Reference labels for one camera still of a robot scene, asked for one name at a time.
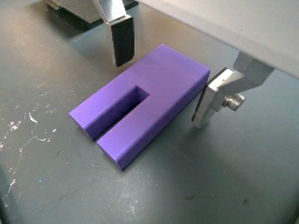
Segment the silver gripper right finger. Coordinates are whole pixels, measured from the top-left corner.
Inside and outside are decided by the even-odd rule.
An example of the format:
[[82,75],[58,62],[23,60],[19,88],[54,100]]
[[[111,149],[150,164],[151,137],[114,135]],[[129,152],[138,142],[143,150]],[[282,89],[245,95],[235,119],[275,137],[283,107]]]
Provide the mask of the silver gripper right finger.
[[234,69],[223,68],[206,84],[193,115],[193,123],[201,129],[222,108],[237,111],[246,98],[242,92],[259,87],[274,68],[241,52]]

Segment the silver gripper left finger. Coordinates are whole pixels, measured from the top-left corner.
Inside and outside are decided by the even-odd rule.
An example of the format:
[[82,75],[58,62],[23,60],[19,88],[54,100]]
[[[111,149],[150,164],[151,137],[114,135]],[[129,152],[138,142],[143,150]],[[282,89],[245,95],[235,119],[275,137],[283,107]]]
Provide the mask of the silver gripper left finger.
[[123,66],[135,56],[134,18],[127,14],[123,0],[92,0],[107,26],[113,42],[117,67]]

